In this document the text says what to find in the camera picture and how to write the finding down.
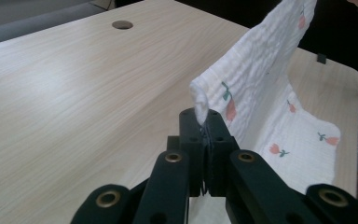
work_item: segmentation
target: white cloth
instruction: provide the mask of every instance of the white cloth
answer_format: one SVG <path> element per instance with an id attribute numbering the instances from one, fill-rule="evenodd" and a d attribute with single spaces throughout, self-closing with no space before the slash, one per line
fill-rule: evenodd
<path id="1" fill-rule="evenodd" d="M 316 0 L 282 0 L 221 59 L 190 83 L 202 124 L 221 113 L 243 149 L 259 153 L 289 187 L 334 180 L 339 129 L 298 101 L 287 64 L 308 29 Z"/>

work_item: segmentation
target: light wood grain surface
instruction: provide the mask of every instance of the light wood grain surface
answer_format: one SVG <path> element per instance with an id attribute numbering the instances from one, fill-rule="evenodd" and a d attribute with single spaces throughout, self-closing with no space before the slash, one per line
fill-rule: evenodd
<path id="1" fill-rule="evenodd" d="M 112 27 L 123 20 L 133 27 Z M 192 106 L 189 82 L 246 31 L 146 0 L 0 43 L 0 223 L 69 223 L 94 189 L 148 178 Z M 290 78 L 342 131 L 336 184 L 354 194 L 358 74 L 315 60 L 299 49 Z"/>

